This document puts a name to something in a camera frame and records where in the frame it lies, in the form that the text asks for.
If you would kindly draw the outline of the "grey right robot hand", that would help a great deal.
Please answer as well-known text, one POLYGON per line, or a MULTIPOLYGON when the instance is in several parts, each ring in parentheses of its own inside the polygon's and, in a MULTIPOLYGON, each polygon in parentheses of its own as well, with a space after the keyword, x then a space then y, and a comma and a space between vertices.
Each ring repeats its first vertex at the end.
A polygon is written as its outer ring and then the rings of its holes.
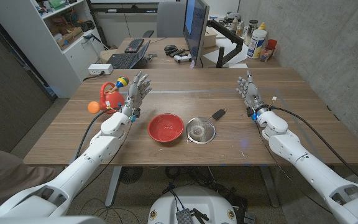
POLYGON ((248 70, 246 75, 246 78, 238 78, 239 86, 236 91, 244 99, 247 116, 256 121, 262 113, 268 111, 269 106, 263 102, 259 89, 253 82, 251 71, 248 70))

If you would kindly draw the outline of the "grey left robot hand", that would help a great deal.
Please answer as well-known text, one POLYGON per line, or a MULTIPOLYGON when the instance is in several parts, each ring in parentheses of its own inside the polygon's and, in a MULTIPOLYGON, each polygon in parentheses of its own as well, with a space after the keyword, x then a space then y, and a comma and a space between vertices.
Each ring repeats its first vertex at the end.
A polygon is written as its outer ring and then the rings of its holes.
POLYGON ((130 117, 133 112, 140 108, 143 99, 151 91, 148 74, 143 75, 138 71, 127 91, 127 98, 121 112, 130 117))

